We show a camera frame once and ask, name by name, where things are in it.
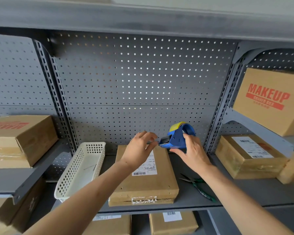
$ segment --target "pliers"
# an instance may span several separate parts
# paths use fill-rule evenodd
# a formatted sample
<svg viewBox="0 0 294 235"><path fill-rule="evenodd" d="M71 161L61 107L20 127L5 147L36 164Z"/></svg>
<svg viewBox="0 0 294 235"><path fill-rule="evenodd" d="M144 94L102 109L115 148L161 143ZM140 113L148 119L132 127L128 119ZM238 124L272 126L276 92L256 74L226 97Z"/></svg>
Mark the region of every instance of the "pliers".
<svg viewBox="0 0 294 235"><path fill-rule="evenodd" d="M184 179L184 178L180 178L181 180L186 181L186 182L188 182L188 183L192 183L193 186L199 191L199 193L200 193L202 196L204 196L206 199L208 199L208 200L210 200L210 201L212 201L212 202L216 202L216 199L215 199L214 197L208 195L206 192L204 192L202 189L200 189L200 188L198 187L197 184L199 184L199 183L206 183L202 178L194 179L194 178L191 178L191 177L185 176L185 175L183 175L182 173L181 173L181 175L185 177L185 179Z"/></svg>

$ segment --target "white plastic basket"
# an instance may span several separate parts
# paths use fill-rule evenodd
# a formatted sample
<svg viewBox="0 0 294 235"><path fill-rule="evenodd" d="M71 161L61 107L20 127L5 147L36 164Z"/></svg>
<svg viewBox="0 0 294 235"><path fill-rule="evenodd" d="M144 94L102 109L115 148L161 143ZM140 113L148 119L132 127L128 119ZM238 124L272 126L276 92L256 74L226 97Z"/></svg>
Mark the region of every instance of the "white plastic basket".
<svg viewBox="0 0 294 235"><path fill-rule="evenodd" d="M99 176L105 158L105 142L83 142L60 177L55 198L61 202Z"/></svg>

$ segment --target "yellow tape roll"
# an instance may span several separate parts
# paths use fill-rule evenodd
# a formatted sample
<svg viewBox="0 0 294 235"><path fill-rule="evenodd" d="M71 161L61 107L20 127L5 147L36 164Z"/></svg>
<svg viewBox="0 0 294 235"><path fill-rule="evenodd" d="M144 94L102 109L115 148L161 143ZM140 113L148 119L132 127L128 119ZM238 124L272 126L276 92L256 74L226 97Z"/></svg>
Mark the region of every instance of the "yellow tape roll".
<svg viewBox="0 0 294 235"><path fill-rule="evenodd" d="M186 122L182 121L182 122L179 122L177 124L172 125L171 128L170 128L170 130L169 130L169 132L174 131L174 130L177 130L181 126L181 124L185 124L185 123Z"/></svg>

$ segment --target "person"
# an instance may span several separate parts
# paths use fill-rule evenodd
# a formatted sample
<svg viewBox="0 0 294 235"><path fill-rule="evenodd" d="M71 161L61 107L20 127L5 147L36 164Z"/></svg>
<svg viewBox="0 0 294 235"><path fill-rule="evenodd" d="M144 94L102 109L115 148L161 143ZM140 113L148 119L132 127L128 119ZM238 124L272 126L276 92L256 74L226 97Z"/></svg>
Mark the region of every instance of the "person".
<svg viewBox="0 0 294 235"><path fill-rule="evenodd" d="M140 132L130 141L123 157L106 172L29 228L25 235L81 235L117 186L146 161L158 143L157 135ZM182 160L211 187L242 235L294 234L256 201L228 180L211 164L200 140L184 134L187 153L171 152Z"/></svg>

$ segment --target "hand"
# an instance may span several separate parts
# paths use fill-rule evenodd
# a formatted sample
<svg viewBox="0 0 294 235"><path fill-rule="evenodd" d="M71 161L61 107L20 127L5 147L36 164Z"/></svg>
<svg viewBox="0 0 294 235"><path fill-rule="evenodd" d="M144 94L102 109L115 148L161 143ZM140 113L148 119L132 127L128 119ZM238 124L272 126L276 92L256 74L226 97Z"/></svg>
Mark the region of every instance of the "hand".
<svg viewBox="0 0 294 235"><path fill-rule="evenodd" d="M186 142L187 152L186 154L180 149L170 149L170 152L174 152L179 155L182 160L189 166L193 171L200 173L204 171L208 166L211 166L211 162L207 157L198 137L183 134Z"/></svg>
<svg viewBox="0 0 294 235"><path fill-rule="evenodd" d="M147 160L151 151L158 145L158 142L155 141L156 138L158 136L152 132L143 131L137 133L127 145L120 161L126 162L131 170L135 171Z"/></svg>

